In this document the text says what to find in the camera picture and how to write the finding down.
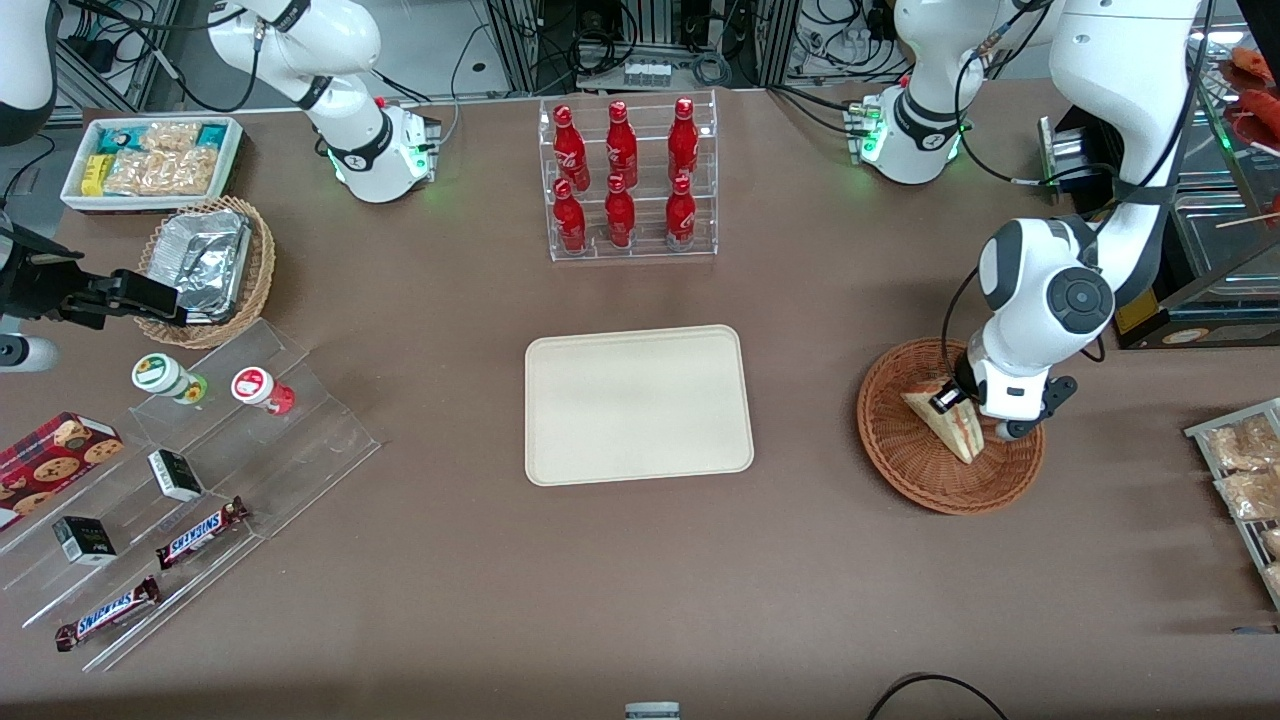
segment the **small white box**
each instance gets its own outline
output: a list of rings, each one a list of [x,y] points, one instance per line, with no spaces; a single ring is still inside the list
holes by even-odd
[[[200,500],[204,488],[200,486],[196,473],[191,470],[191,465],[187,464],[186,457],[170,450],[160,448],[147,455],[147,462],[151,464],[151,474],[160,483],[160,492],[165,497],[172,497],[182,502]]]
[[[81,195],[81,181],[84,178],[84,165],[90,155],[99,147],[99,141],[104,132],[145,126],[152,122],[165,123],[201,123],[205,126],[227,126],[227,135],[218,149],[218,163],[214,165],[214,177],[209,181],[209,191],[204,195],[150,195],[150,196],[122,196],[122,195]],[[227,181],[232,174],[232,165],[236,161],[236,151],[239,147],[243,129],[234,119],[225,115],[154,115],[129,117],[93,120],[84,128],[84,137],[81,138],[79,149],[76,150],[76,159],[67,172],[63,182],[63,202],[81,213],[148,213],[157,210],[174,210],[186,208],[206,200],[221,197],[227,188]]]

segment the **aluminum foil container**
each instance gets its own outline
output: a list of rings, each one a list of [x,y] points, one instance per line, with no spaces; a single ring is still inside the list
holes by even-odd
[[[253,223],[234,210],[169,218],[160,227],[147,277],[177,288],[188,324],[236,315]]]

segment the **cookie box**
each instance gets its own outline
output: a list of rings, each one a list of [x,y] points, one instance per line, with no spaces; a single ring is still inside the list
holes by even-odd
[[[83,195],[81,181],[84,178],[84,169],[90,158],[97,152],[102,133],[109,133],[122,128],[146,126],[152,120],[173,123],[201,123],[204,126],[225,126],[227,133],[223,136],[221,146],[218,151],[218,163],[214,165],[214,177],[209,183],[205,195],[151,195],[151,196],[111,196],[111,195]],[[84,137],[81,138],[79,149],[72,160],[72,167],[67,172],[63,182],[63,202],[86,214],[128,214],[128,213],[165,213],[177,208],[186,208],[197,202],[216,200],[223,196],[232,177],[236,164],[236,152],[239,149],[243,128],[234,119],[225,115],[155,115],[131,118],[106,118],[92,120],[84,128]]]
[[[124,443],[110,425],[73,413],[0,450],[0,530],[109,460]]]

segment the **snickers bar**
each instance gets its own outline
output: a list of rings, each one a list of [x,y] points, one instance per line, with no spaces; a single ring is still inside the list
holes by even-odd
[[[79,623],[69,623],[58,628],[58,634],[54,635],[58,652],[69,651],[93,633],[119,623],[125,615],[147,605],[160,605],[160,587],[156,585],[156,579],[151,575],[147,575],[138,587],[81,618]]]
[[[223,530],[244,518],[248,518],[248,510],[244,509],[244,503],[241,502],[237,495],[230,502],[219,507],[218,512],[205,518],[198,525],[178,536],[178,539],[156,550],[156,557],[160,559],[160,569],[168,570],[173,568],[175,562],[196,552],[205,543],[221,534]]]

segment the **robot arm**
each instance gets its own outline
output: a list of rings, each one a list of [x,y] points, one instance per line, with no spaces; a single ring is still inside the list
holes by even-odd
[[[242,0],[214,5],[209,18],[241,8],[248,13],[209,28],[214,49],[307,113],[356,197],[387,202],[434,178],[439,126],[380,106],[356,77],[381,51],[369,10],[349,0]]]
[[[1120,204],[1102,224],[1012,220],[983,247],[978,274],[995,316],[969,342],[957,378],[986,415],[1029,432],[1064,389],[1074,391],[1050,380],[1051,366],[1087,347],[1117,305],[1151,286],[1174,164],[1164,151],[1183,123],[1185,42],[1198,5],[1065,0],[1053,82],[1120,132]],[[1142,70],[1125,72],[1134,58]]]
[[[50,0],[5,0],[0,17],[0,146],[40,132],[54,111],[54,45],[63,13]]]
[[[968,61],[975,49],[1012,49],[1024,40],[1043,45],[1061,6],[1053,0],[899,0],[893,23],[915,53],[915,69],[905,88],[863,99],[864,118],[868,109],[878,117],[863,122],[869,136],[860,160],[905,184],[938,177],[957,141],[956,87],[964,111],[983,83],[982,64]]]

